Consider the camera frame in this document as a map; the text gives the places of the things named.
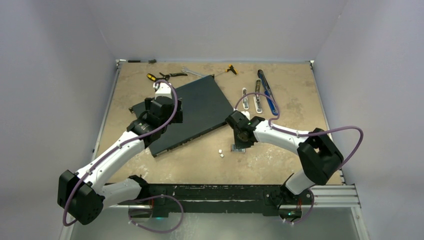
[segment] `screwdriver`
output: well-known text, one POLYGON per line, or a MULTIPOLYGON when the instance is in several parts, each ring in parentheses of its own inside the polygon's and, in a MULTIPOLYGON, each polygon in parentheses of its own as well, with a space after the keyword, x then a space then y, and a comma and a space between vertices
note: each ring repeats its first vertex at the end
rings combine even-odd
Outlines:
POLYGON ((224 74, 224 73, 228 73, 228 71, 231 71, 235 75, 239 74, 239 72, 234 68, 234 66, 232 64, 229 64, 228 67, 229 67, 228 69, 226 69, 225 71, 223 71, 221 73, 216 74, 214 77, 217 77, 217 76, 224 74))
POLYGON ((235 75, 238 75, 239 74, 239 72, 237 72, 237 70, 233 67, 233 65, 232 64, 229 64, 228 65, 228 69, 227 70, 225 70, 225 72, 227 73, 228 71, 231 71, 232 73, 234 73, 235 75))

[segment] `yellow screwdriver handle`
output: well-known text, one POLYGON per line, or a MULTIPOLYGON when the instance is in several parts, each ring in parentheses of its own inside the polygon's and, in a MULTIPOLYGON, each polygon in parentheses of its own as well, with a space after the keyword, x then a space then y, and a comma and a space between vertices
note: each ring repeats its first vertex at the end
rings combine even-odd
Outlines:
POLYGON ((153 82, 156 82, 156 77, 150 73, 147 73, 147 78, 150 79, 153 82))

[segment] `wrench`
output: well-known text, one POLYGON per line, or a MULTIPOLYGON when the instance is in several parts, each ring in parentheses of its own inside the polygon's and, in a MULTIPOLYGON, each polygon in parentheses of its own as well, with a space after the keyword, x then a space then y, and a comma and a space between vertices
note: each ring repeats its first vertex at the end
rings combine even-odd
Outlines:
POLYGON ((202 77, 202 78, 208 76, 208 75, 203 75, 203 74, 200 74, 198 72, 192 71, 185 66, 182 67, 181 71, 184 72, 184 73, 194 74, 194 75, 202 77))

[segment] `metal tool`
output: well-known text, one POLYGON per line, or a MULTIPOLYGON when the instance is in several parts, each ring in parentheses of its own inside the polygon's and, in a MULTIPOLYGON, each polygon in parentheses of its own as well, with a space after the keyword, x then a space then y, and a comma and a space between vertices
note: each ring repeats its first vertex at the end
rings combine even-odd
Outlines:
MULTIPOLYGON (((245 96, 247 93, 248 93, 248 90, 245 87, 243 87, 243 89, 241 90, 241 96, 245 96)), ((249 100, 247 96, 243 97, 243 108, 245 110, 249 109, 249 100)))
POLYGON ((159 72, 159 74, 162 77, 155 77, 155 75, 151 74, 151 73, 147 73, 147 78, 153 82, 156 82, 157 80, 166 80, 168 81, 170 79, 170 77, 178 77, 178 76, 187 76, 187 73, 184 72, 177 72, 177 73, 170 73, 170 74, 166 74, 164 75, 162 72, 159 72))
MULTIPOLYGON (((261 79, 258 79, 258 80, 256 80, 254 92, 259 93, 260 89, 261 89, 261 79)), ((258 114, 261 114, 262 113, 262 105, 261 105, 261 99, 259 98, 259 94, 253 95, 253 101, 254 101, 254 106, 256 107, 256 112, 258 114)))
POLYGON ((209 76, 209 75, 204 75, 204 74, 200 74, 198 72, 192 71, 185 66, 182 67, 181 71, 184 72, 184 73, 194 74, 194 75, 202 77, 202 78, 209 76))
POLYGON ((217 77, 217 76, 219 76, 219 75, 221 75, 221 74, 224 74, 224 73, 228 73, 228 71, 231 71, 233 74, 235 74, 235 75, 238 75, 239 74, 239 72, 234 68, 234 66, 232 65, 232 64, 229 64, 228 65, 228 69, 226 69, 225 71, 223 71, 223 72, 221 72, 221 73, 218 73, 218 74, 216 74, 215 75, 215 77, 217 77))
MULTIPOLYGON (((259 69, 257 71, 257 76, 262 81, 263 88, 265 89, 264 94, 267 95, 268 97, 270 97, 276 103, 277 101, 275 100, 275 98, 273 96, 273 92, 271 92, 271 88, 270 88, 270 85, 268 84, 267 79, 265 78, 264 71, 259 69)), ((272 115, 277 116, 278 111, 277 111, 277 108, 274 106, 274 103, 268 98, 266 100, 268 101, 268 105, 269 105, 269 108, 271 109, 272 115)))

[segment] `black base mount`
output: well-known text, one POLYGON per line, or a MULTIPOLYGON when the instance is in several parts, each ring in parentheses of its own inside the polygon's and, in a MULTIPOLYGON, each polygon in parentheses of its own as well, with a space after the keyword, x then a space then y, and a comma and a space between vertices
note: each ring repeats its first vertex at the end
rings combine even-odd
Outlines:
MULTIPOLYGON (((158 195, 173 196, 180 201, 185 213, 256 213, 267 217, 280 216, 283 219, 290 219, 299 218, 302 215, 300 209, 280 208, 280 206, 296 206, 299 199, 304 205, 310 205, 312 202, 308 190, 299 195, 293 195, 284 185, 155 184, 147 183, 143 178, 135 175, 129 178, 143 185, 138 199, 158 195)), ((120 204, 148 205, 149 202, 127 201, 120 204)), ((175 201, 165 197, 155 199, 151 210, 151 216, 154 218, 167 218, 169 213, 181 212, 175 201)))

